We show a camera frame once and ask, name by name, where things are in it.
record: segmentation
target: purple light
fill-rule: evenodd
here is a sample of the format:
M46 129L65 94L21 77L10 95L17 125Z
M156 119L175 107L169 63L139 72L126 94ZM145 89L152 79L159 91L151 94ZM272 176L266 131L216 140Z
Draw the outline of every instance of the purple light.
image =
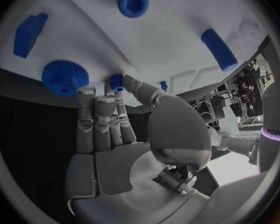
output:
M269 138L269 139L272 139L272 140L280 142L280 137L279 136L275 136L275 135L269 134L269 133L265 132L264 129L261 130L261 133L266 138Z

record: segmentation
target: blue plastic part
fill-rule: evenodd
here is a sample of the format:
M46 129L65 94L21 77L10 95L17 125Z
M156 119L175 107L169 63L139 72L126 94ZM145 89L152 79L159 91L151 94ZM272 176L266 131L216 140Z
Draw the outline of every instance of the blue plastic part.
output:
M27 58L48 17L45 13L30 16L18 26L13 44L14 55Z
M201 40L212 52L222 71L231 71L237 66L234 54L213 29L206 30Z
M58 96L74 96L78 88L89 84L89 76L77 63L57 60L46 65L42 82Z
M148 5L148 0L118 0L120 12L130 18L143 15L147 11Z
M123 75L113 75L110 77L110 85L114 92L121 92L123 91Z
M160 85L161 85L162 90L167 91L168 85L167 85L166 81L161 81Z

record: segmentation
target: white surface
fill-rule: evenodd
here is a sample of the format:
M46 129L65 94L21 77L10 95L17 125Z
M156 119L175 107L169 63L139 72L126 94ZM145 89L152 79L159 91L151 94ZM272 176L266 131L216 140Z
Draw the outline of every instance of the white surface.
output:
M234 152L210 161L207 166L219 185L259 174L257 166L250 164L248 157Z
M216 30L239 64L267 34L240 0L149 0L147 12L133 19L119 12L117 0L38 0L18 24L41 12L49 18L28 58L12 54L13 31L1 54L3 69L40 80L49 61L68 59L89 71L93 85L124 73L156 86L166 80L175 94L231 73L220 70L201 42L206 29ZM126 104L138 105L131 96Z

